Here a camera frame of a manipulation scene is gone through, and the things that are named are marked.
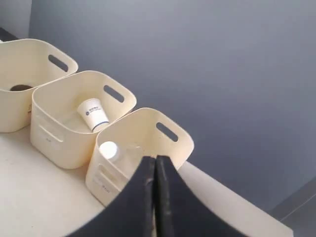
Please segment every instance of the handle cutout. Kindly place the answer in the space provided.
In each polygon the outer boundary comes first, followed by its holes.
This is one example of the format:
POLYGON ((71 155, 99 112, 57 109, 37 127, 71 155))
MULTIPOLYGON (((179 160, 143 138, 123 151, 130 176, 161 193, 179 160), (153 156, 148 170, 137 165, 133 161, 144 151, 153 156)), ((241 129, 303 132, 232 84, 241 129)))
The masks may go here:
POLYGON ((111 95, 114 99, 116 99, 117 101, 123 103, 124 102, 124 96, 122 96, 120 93, 118 93, 116 90, 114 90, 112 87, 105 85, 103 87, 103 90, 108 93, 109 95, 111 95))
POLYGON ((161 122, 156 123, 156 128, 162 132, 164 135, 166 135, 168 138, 170 138, 172 141, 177 142, 178 136, 171 131, 169 128, 167 128, 165 125, 163 125, 161 122))
POLYGON ((62 61, 60 61, 58 58, 56 58, 54 55, 49 54, 48 60, 49 60, 52 64, 54 64, 54 65, 56 65, 57 67, 59 67, 59 68, 60 68, 61 70, 63 70, 64 72, 67 72, 67 71, 68 71, 68 66, 67 66, 64 62, 62 62, 62 61))

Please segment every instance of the paper cup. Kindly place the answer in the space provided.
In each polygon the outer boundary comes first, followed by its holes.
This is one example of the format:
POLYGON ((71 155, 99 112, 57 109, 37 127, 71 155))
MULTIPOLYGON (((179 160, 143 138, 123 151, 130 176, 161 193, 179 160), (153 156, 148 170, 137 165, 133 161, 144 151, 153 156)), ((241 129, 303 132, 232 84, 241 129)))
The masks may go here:
POLYGON ((92 132, 101 131, 109 125, 109 119, 99 99, 93 98, 83 101, 78 106, 77 112, 81 115, 92 132))

